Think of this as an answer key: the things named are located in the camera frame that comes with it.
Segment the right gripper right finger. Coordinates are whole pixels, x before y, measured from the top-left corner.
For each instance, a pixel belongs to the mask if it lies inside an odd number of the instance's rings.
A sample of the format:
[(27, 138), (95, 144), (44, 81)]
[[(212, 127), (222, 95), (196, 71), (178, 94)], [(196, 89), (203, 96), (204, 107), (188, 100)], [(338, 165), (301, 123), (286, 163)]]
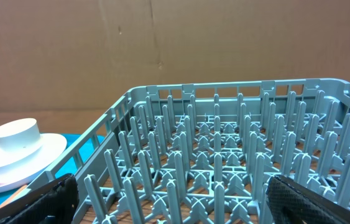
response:
[(286, 176), (271, 177), (266, 195), (275, 223), (350, 224), (350, 210)]

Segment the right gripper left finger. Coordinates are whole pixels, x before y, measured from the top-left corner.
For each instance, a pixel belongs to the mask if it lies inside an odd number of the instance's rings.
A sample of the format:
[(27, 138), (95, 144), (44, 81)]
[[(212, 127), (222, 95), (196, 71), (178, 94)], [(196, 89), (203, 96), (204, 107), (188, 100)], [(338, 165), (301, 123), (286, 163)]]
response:
[(71, 223), (78, 204), (78, 183), (68, 173), (1, 207), (0, 223)]

